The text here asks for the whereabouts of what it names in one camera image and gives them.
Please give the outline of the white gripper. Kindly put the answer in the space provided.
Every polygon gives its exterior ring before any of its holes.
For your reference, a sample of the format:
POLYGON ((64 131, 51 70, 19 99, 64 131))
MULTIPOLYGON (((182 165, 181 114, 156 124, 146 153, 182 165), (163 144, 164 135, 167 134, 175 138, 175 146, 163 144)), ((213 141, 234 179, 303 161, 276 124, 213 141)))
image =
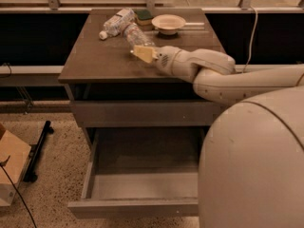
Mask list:
POLYGON ((131 53, 153 65, 165 75, 193 83, 199 67, 194 66, 191 53, 178 47, 147 47, 136 45, 131 53))

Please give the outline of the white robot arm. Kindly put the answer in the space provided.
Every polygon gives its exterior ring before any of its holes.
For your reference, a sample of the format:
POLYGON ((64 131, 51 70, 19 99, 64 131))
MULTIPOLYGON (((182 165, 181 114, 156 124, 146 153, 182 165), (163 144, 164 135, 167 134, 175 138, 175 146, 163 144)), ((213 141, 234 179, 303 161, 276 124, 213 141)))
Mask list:
POLYGON ((199 228, 304 228, 304 67, 237 71, 209 49, 133 54, 226 105, 199 160, 199 228))

